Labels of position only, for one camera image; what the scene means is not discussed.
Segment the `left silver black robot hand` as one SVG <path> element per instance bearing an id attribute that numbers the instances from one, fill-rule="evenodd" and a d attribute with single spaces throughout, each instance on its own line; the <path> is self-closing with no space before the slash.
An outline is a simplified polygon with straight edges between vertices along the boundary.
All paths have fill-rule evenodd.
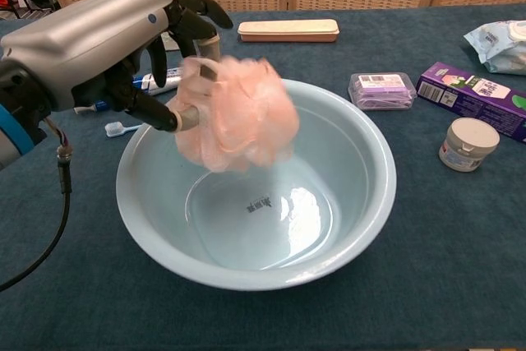
<path id="1" fill-rule="evenodd" d="M 176 115 L 133 86 L 141 53 L 150 55 L 155 83 L 167 77 L 161 35 L 168 32 L 183 57 L 198 39 L 232 28 L 214 0 L 82 0 L 1 39 L 1 105 L 31 136 L 52 111 L 103 100 L 117 111 L 173 132 Z"/>

